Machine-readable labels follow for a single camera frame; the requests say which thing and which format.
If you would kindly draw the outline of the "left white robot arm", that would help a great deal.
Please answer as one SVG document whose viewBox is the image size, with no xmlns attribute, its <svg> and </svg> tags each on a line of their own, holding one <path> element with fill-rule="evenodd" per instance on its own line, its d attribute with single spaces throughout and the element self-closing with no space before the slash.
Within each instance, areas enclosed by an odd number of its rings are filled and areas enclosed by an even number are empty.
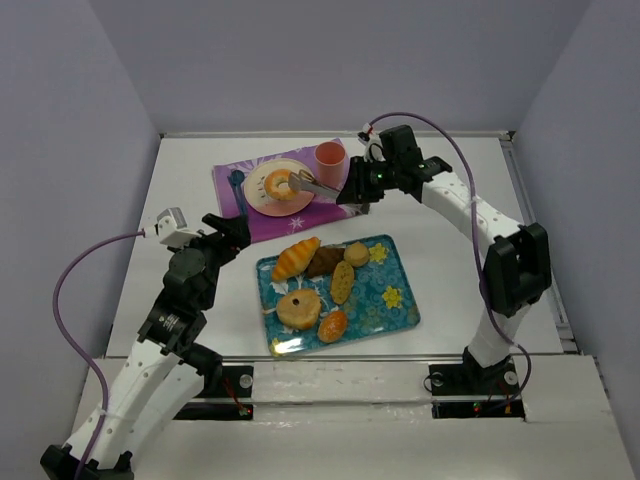
<svg viewBox="0 0 640 480">
<path fill-rule="evenodd" d="M 223 266 L 251 243 L 244 215 L 208 213 L 210 233 L 188 228 L 182 211 L 164 210 L 156 222 L 137 231 L 172 254 L 162 288 L 137 332 L 113 382 L 72 338 L 62 323 L 60 291 L 52 309 L 63 338 L 95 373 L 101 399 L 85 422 L 61 445 L 51 445 L 40 465 L 51 479 L 131 479 L 133 460 L 147 441 L 180 409 L 222 374 L 221 356 L 197 343 L 206 311 L 215 301 Z"/>
</svg>

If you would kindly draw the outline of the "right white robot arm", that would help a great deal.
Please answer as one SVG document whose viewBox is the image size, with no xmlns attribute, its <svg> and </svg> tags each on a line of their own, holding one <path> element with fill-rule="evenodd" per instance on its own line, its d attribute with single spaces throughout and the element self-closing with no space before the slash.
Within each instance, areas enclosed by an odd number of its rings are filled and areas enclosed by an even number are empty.
<svg viewBox="0 0 640 480">
<path fill-rule="evenodd" d="M 525 225 L 481 199 L 473 178 L 461 180 L 438 156 L 425 157 L 408 125 L 376 133 L 367 124 L 358 138 L 365 147 L 350 160 L 338 203 L 380 201 L 389 190 L 412 196 L 470 240 L 483 301 L 482 316 L 458 364 L 434 367 L 436 386 L 464 395 L 502 380 L 525 316 L 551 286 L 549 240 L 538 223 Z"/>
</svg>

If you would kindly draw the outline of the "orange glazed donut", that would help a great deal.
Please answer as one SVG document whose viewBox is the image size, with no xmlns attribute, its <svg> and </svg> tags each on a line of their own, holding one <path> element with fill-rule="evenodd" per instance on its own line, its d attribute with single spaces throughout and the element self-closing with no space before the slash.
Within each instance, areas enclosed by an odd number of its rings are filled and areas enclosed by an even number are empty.
<svg viewBox="0 0 640 480">
<path fill-rule="evenodd" d="M 289 169 L 277 169 L 267 175 L 264 180 L 266 194 L 276 201 L 291 201 L 299 192 L 289 185 L 292 172 Z"/>
</svg>

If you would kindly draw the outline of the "metal tongs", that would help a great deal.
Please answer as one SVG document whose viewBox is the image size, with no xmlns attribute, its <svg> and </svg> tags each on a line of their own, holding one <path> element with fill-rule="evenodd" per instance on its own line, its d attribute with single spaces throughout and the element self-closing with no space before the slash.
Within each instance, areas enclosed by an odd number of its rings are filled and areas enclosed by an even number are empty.
<svg viewBox="0 0 640 480">
<path fill-rule="evenodd" d="M 314 195 L 320 195 L 336 201 L 340 191 L 320 183 L 315 177 L 306 170 L 291 172 L 288 179 L 288 186 L 295 192 L 311 192 Z"/>
</svg>

